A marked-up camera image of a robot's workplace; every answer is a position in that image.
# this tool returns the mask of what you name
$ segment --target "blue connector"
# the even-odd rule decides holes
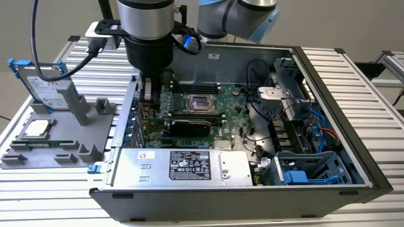
[[[101,166],[99,165],[89,165],[87,169],[88,174],[100,174],[101,173]]]
[[[315,137],[319,137],[321,134],[320,134],[320,130],[319,130],[319,127],[317,126],[312,126],[312,131],[313,131],[313,135]]]

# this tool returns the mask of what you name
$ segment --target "white sticker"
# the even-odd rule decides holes
[[[216,53],[211,53],[208,55],[208,59],[219,60],[219,57],[220,57],[220,54],[216,54]]]
[[[140,151],[137,155],[137,159],[155,159],[156,152],[155,151]]]
[[[56,109],[68,109],[64,97],[56,91],[57,82],[43,81],[39,77],[27,77],[27,79],[44,105]]]

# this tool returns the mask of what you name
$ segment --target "motherboard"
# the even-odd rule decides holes
[[[216,92],[188,94],[187,88],[176,93],[163,87],[159,112],[147,113],[143,120],[145,148],[253,148],[252,142],[243,138],[252,127],[244,88],[237,85],[219,88],[216,85]]]

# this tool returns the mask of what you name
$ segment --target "power supply label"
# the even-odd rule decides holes
[[[169,156],[169,179],[177,181],[211,180],[208,151],[172,151]]]

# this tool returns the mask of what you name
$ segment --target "blue latch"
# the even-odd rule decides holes
[[[288,171],[284,173],[285,183],[308,183],[308,177],[304,171]]]
[[[100,174],[101,173],[101,166],[99,165],[89,165],[87,169],[88,174]]]
[[[31,66],[32,65],[32,61],[31,60],[19,60],[15,64],[17,66]]]

